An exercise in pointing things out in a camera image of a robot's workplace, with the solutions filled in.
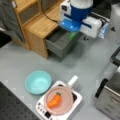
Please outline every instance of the gray floor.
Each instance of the gray floor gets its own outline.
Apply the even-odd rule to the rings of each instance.
[[[111,78],[117,69],[110,62],[110,57],[117,47],[118,45],[106,39],[84,41],[82,36],[64,58],[51,53],[46,60],[11,42],[0,49],[0,80],[40,117],[35,105],[41,96],[26,91],[26,77],[33,71],[45,70],[50,73],[53,83],[57,80],[67,83],[77,75],[79,82],[74,89],[83,96],[83,101],[70,120],[110,120],[95,108],[94,95],[102,79]]]

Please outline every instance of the orange object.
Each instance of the orange object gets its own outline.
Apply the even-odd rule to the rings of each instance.
[[[53,97],[53,99],[48,103],[49,108],[57,107],[61,103],[61,94],[56,93],[56,95]]]

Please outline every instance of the pot handle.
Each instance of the pot handle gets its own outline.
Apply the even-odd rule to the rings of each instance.
[[[77,83],[78,81],[78,76],[74,76],[69,82],[68,82],[68,86],[70,88],[73,88],[75,86],[75,84]]]

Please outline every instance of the cable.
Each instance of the cable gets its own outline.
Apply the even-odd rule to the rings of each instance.
[[[42,12],[43,12],[43,14],[45,15],[46,18],[48,18],[49,20],[51,20],[51,21],[53,21],[53,22],[55,22],[55,23],[57,23],[57,24],[60,23],[60,21],[51,19],[50,17],[48,17],[48,16],[46,15],[45,11],[43,10],[43,0],[41,0],[41,10],[42,10]]]

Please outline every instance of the teal bowl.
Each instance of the teal bowl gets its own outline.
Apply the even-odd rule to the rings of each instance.
[[[32,94],[40,95],[45,93],[51,86],[51,77],[45,71],[36,71],[31,73],[26,81],[25,87]]]

